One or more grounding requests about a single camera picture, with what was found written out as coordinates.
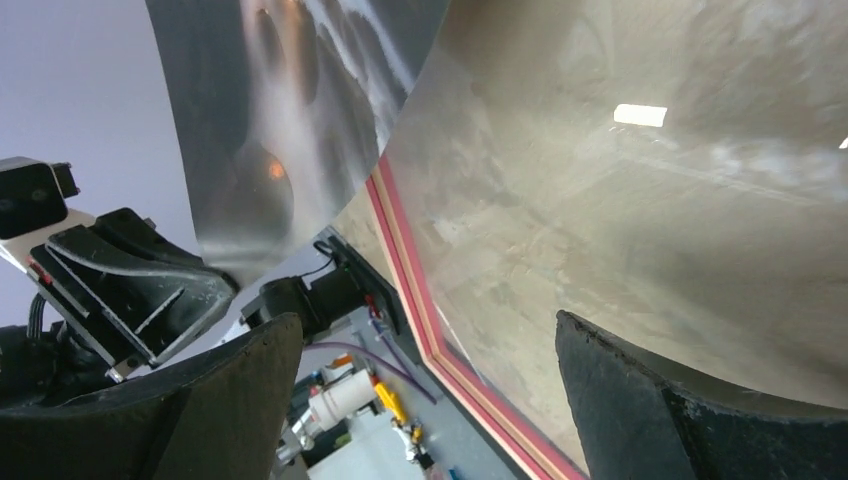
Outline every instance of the black camera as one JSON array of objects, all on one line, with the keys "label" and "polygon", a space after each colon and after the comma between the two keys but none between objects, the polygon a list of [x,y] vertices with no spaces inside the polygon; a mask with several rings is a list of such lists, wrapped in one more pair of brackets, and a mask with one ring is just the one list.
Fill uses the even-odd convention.
[{"label": "black camera", "polygon": [[71,166],[26,157],[0,160],[0,240],[56,224],[67,218],[65,199],[76,195]]}]

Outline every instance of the shiny reflective sheet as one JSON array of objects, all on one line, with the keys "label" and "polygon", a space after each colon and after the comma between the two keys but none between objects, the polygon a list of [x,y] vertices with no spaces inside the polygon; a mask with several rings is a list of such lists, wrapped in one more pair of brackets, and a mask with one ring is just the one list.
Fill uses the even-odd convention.
[{"label": "shiny reflective sheet", "polygon": [[447,340],[579,465],[561,308],[848,407],[846,10],[451,3],[387,157]]},{"label": "shiny reflective sheet", "polygon": [[148,0],[201,253],[249,284],[368,177],[447,0]]}]

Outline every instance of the white cylinder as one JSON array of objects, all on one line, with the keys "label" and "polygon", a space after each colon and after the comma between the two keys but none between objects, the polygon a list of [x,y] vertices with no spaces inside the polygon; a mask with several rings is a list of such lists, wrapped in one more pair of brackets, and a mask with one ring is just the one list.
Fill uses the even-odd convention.
[{"label": "white cylinder", "polygon": [[310,398],[309,410],[318,426],[329,430],[375,398],[371,376],[361,370]]}]

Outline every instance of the pink border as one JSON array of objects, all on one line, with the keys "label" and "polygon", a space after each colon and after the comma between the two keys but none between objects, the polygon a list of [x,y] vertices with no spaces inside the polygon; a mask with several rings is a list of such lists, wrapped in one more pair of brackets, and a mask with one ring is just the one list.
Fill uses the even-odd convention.
[{"label": "pink border", "polygon": [[[434,352],[438,352],[440,356],[444,358],[454,369],[460,372],[464,381],[470,383],[471,386],[476,389],[487,402],[494,405],[495,409],[497,409],[498,412],[503,415],[503,417],[505,417],[516,430],[521,432],[521,434],[530,441],[533,447],[545,457],[545,460],[548,463],[554,465],[559,472],[565,475],[568,479],[584,479],[585,477],[583,474],[580,473],[567,458],[552,447],[545,438],[542,438],[535,429],[527,425],[526,421],[516,414],[512,407],[502,401],[495,392],[483,384],[480,378],[477,377],[477,375],[475,375],[464,362],[453,355],[451,350],[447,348],[445,337],[442,333],[442,327],[438,321],[431,322],[429,325],[430,330],[436,339],[436,345],[430,344],[430,339],[423,327],[426,320],[422,318],[420,313],[417,311],[417,308],[413,308],[415,306],[415,302],[413,301],[414,297],[412,295],[412,287],[410,286],[407,275],[411,273],[412,278],[418,285],[419,293],[426,308],[426,317],[431,319],[439,317],[436,312],[432,296],[430,295],[430,289],[421,266],[421,261],[418,257],[418,250],[415,247],[415,242],[403,209],[403,204],[397,193],[397,188],[395,186],[394,177],[391,173],[391,168],[388,164],[388,159],[385,156],[380,159],[380,162],[377,164],[377,168],[379,169],[383,186],[388,194],[388,199],[385,200],[388,200],[390,207],[394,212],[394,220],[397,223],[397,228],[401,238],[395,238],[389,228],[386,211],[383,207],[383,202],[385,200],[380,197],[379,190],[372,178],[368,179],[368,193],[371,197],[371,203],[373,204],[374,211],[377,215],[380,230],[382,231],[386,242],[390,257],[389,260],[392,262],[398,276],[398,286],[401,289],[401,294],[405,299],[407,299],[407,303],[410,305],[409,313],[412,317],[411,323],[421,341],[423,350],[422,353],[432,361],[435,360]],[[396,243],[398,241],[400,241],[404,246],[412,272],[406,272],[406,269],[403,267]],[[513,453],[530,467],[533,474],[539,478],[551,478],[545,468],[539,463],[539,459],[527,452],[516,441],[516,439],[514,439],[512,435],[510,435],[506,429],[504,429],[500,423],[492,417],[489,411],[481,405],[446,368],[444,368],[444,366],[440,365],[438,361],[432,361],[431,363],[439,371],[439,373],[447,379],[449,386],[452,387],[451,390],[454,391],[454,394],[460,396],[468,403],[468,405],[472,406],[472,410],[474,410],[474,413],[478,416],[478,418],[486,424],[485,426],[489,427],[494,433],[496,433],[496,435],[498,435],[509,446],[509,448],[512,449]]]}]

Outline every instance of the yellow valve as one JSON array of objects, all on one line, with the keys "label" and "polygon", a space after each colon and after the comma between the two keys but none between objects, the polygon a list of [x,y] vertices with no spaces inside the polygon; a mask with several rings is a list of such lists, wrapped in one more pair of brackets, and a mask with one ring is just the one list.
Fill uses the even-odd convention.
[{"label": "yellow valve", "polygon": [[400,400],[398,399],[397,394],[389,390],[383,382],[377,382],[374,384],[374,391],[377,392],[377,396],[380,397],[380,401],[383,402],[383,406],[395,414],[395,418],[397,418],[398,423],[400,425],[406,425],[408,417],[406,416],[406,412],[403,411],[403,407],[400,405]]}]

